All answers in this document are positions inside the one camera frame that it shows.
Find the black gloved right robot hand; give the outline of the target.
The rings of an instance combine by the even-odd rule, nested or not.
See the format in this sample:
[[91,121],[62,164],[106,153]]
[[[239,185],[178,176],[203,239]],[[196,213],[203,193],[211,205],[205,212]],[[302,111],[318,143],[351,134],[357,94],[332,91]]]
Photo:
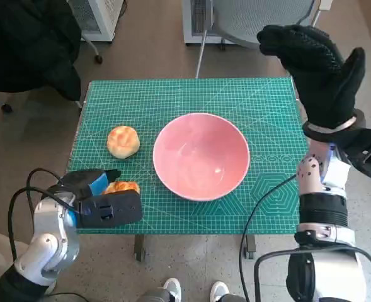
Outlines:
[[257,39],[261,53],[277,57],[292,76],[309,123],[335,129],[352,118],[365,75],[362,47],[344,59],[327,33],[301,25],[267,25]]

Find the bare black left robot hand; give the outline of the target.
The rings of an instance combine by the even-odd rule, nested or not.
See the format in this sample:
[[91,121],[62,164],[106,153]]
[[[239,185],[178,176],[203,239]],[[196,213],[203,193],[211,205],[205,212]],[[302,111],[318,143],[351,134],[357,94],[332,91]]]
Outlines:
[[110,183],[115,182],[122,172],[118,169],[85,169],[68,172],[58,185],[72,192],[77,201],[101,195]]

